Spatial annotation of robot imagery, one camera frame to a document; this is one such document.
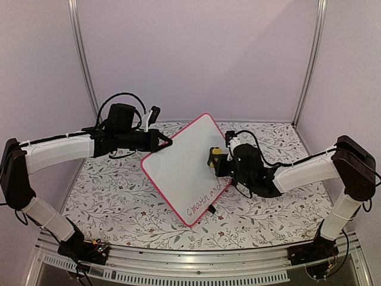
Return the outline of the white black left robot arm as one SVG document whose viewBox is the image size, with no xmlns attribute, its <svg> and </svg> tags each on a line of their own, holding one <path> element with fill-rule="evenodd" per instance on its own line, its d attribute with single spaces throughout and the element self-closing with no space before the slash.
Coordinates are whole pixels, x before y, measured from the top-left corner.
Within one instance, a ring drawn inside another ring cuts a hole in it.
<svg viewBox="0 0 381 286">
<path fill-rule="evenodd" d="M 114 103 L 104 121 L 97 115 L 94 126 L 78 132 L 35 141 L 9 139 L 1 159 L 3 204 L 50 232 L 59 243 L 60 254 L 78 260 L 96 254 L 104 257 L 105 243 L 100 240 L 87 242 L 70 219 L 37 197 L 30 186 L 29 176 L 67 161 L 102 156 L 116 159 L 119 149 L 131 153 L 161 151 L 173 141 L 158 129 L 151 128 L 160 111 L 156 106 L 138 111 L 132 105 Z"/>
</svg>

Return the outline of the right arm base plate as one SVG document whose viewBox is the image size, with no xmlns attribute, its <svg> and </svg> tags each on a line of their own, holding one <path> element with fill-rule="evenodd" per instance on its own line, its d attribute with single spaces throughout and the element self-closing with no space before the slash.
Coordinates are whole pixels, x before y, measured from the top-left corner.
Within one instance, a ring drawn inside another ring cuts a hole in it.
<svg viewBox="0 0 381 286">
<path fill-rule="evenodd" d="M 292 266 L 311 263 L 337 256 L 339 250 L 336 241 L 323 239 L 311 243 L 291 246 L 287 249 L 288 260 Z"/>
</svg>

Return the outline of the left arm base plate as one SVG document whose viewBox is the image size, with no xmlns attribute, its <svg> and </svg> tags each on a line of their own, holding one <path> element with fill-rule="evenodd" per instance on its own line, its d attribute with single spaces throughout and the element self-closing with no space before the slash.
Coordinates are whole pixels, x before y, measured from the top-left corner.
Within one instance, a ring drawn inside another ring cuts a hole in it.
<svg viewBox="0 0 381 286">
<path fill-rule="evenodd" d="M 58 254 L 69 257 L 75 262 L 89 262 L 97 265 L 105 265 L 110 252 L 108 242 L 82 242 L 78 247 L 60 244 Z"/>
</svg>

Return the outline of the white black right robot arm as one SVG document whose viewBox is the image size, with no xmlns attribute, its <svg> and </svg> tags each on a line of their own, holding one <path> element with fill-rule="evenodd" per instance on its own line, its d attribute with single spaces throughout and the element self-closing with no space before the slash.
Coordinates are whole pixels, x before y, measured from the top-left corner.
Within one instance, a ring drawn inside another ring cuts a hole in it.
<svg viewBox="0 0 381 286">
<path fill-rule="evenodd" d="M 241 131 L 227 131 L 227 152 L 219 147 L 210 148 L 207 165 L 214 169 L 216 177 L 230 177 L 233 187 L 245 187 L 247 198 L 280 197 L 298 187 L 331 179 L 343 183 L 342 195 L 308 247 L 308 255 L 320 260 L 363 203 L 370 202 L 375 195 L 380 175 L 374 157 L 350 137 L 342 135 L 318 154 L 293 163 L 269 163 L 260 146 L 240 142 L 240 134 Z"/>
</svg>

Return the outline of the pink framed whiteboard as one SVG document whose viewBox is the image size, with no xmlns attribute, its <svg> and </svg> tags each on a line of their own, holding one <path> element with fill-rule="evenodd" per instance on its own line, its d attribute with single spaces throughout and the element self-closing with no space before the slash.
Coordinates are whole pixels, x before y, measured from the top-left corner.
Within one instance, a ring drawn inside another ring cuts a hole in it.
<svg viewBox="0 0 381 286">
<path fill-rule="evenodd" d="M 222 147 L 224 136 L 204 113 L 172 140 L 172 146 L 148 154 L 140 166 L 182 223 L 192 227 L 231 184 L 229 177 L 216 177 L 207 165 L 210 148 Z"/>
</svg>

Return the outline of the yellow whiteboard eraser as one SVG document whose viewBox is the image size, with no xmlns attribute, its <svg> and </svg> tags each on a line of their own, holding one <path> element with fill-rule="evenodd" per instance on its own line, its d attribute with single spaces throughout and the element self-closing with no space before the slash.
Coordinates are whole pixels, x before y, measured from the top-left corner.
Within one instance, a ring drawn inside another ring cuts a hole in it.
<svg viewBox="0 0 381 286">
<path fill-rule="evenodd" d="M 219 147 L 211 147 L 209 152 L 209 158 L 207 161 L 207 165 L 210 168 L 214 168 L 214 164 L 218 162 L 219 158 L 223 154 L 223 150 Z"/>
</svg>

